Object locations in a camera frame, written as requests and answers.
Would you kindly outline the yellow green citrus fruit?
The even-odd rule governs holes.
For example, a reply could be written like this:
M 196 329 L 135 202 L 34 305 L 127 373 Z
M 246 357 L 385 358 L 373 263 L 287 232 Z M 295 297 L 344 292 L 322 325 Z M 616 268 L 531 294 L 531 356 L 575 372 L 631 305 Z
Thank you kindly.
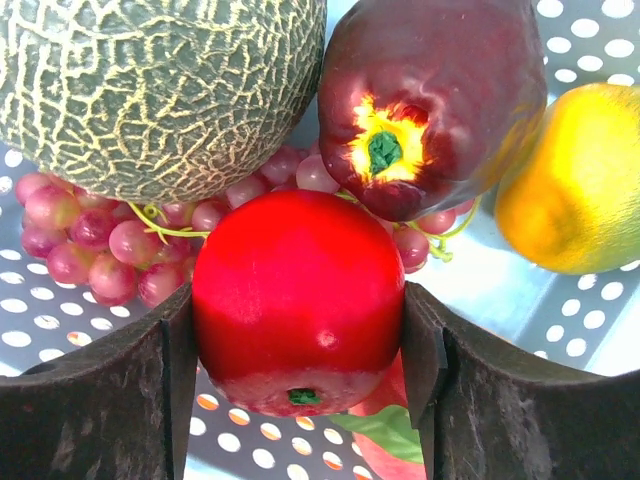
M 500 182 L 494 218 L 518 254 L 556 273 L 638 259 L 638 87 L 594 83 L 558 97 L 532 153 Z

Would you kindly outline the pink peach with leaf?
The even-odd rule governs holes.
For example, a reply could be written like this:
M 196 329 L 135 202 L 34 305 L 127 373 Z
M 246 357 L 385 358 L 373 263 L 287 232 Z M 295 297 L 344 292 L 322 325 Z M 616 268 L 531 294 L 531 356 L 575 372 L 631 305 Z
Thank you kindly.
M 426 480 L 419 434 L 409 418 L 400 355 L 367 398 L 329 419 L 353 433 L 364 460 L 380 478 Z

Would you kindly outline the red grape bunch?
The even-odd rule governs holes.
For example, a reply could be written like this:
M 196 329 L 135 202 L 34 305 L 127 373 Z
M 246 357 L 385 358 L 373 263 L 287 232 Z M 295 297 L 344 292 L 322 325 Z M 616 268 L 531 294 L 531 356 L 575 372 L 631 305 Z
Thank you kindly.
M 93 298 L 155 307 L 187 282 L 241 284 L 262 268 L 270 297 L 347 301 L 388 291 L 427 260 L 447 261 L 447 241 L 476 205 L 408 223 L 365 213 L 316 151 L 279 148 L 247 179 L 205 200 L 156 206 L 109 199 L 40 171 L 18 179 L 22 247 L 54 281 L 87 285 Z

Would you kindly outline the bright red apple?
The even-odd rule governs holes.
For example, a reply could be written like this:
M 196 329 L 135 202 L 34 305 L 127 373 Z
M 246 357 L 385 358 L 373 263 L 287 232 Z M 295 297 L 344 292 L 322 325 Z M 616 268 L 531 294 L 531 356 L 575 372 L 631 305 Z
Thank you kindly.
M 192 283 L 199 356 L 232 404 L 277 417 L 344 411 L 399 348 L 404 270 L 391 235 L 335 195 L 277 191 L 229 213 Z

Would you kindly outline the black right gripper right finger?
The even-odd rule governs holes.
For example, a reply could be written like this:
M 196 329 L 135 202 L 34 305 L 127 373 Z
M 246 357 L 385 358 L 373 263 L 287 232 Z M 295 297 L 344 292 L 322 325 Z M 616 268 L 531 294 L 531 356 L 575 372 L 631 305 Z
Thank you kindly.
M 635 479 L 639 375 L 530 354 L 405 288 L 409 414 L 431 479 Z

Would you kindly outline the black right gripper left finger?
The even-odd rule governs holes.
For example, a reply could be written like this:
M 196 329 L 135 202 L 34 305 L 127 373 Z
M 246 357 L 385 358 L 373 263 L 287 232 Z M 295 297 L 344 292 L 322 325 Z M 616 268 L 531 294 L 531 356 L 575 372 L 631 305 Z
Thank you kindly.
M 1 379 L 4 479 L 180 479 L 196 381 L 191 290 Z

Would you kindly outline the green netted melon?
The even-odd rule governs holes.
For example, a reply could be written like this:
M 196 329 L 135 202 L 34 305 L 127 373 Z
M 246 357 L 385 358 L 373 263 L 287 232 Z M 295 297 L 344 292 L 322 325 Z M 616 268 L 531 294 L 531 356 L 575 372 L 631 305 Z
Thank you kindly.
M 5 1 L 1 139 L 105 197 L 211 197 L 300 122 L 326 23 L 323 1 Z

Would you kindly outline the dark red apple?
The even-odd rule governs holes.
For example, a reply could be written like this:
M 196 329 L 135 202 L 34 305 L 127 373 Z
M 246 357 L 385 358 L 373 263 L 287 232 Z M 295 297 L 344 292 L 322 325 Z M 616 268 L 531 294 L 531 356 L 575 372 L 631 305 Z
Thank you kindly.
M 360 1 L 326 50 L 319 147 L 373 214 L 409 221 L 492 188 L 546 104 L 530 2 Z

